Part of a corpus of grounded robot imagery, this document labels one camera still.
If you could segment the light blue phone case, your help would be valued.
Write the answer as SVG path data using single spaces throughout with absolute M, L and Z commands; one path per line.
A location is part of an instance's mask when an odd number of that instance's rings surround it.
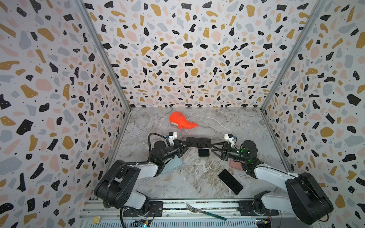
M 183 161 L 181 158 L 178 158 L 177 156 L 174 157 L 173 159 L 169 160 L 169 162 L 167 162 L 165 164 L 165 167 L 163 169 L 163 171 L 161 172 L 161 174 L 166 174 L 170 171 L 173 171 L 179 167 L 181 167 L 183 165 Z

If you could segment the black smartphone front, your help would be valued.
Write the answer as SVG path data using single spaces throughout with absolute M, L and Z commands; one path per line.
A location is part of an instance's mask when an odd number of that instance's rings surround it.
M 209 138 L 202 137 L 187 137 L 186 145 L 190 148 L 198 148 L 198 149 L 211 149 L 212 141 Z

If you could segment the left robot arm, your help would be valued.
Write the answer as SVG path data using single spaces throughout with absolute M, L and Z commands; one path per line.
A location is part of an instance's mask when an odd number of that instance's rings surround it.
M 162 173 L 169 160 L 182 157 L 189 149 L 186 141 L 174 139 L 172 144 L 157 141 L 149 147 L 146 161 L 126 162 L 117 160 L 97 184 L 94 194 L 103 201 L 105 208 L 133 208 L 146 213 L 150 198 L 135 191 L 139 179 L 156 177 Z

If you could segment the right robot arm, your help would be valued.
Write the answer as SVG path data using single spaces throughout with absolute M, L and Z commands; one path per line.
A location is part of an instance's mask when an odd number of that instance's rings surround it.
M 307 225 L 329 220 L 334 206 L 313 175 L 290 173 L 267 165 L 257 157 L 257 146 L 251 140 L 244 141 L 240 148 L 230 142 L 214 143 L 212 153 L 223 161 L 239 162 L 247 175 L 269 182 L 284 192 L 263 191 L 255 195 L 252 209 L 257 215 L 277 210 L 294 214 Z

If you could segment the black phone case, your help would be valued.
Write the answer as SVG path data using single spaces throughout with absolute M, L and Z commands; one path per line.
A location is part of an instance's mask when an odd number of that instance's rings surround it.
M 210 157 L 210 150 L 209 149 L 199 148 L 198 149 L 198 156 L 200 158 L 208 158 L 208 157 Z

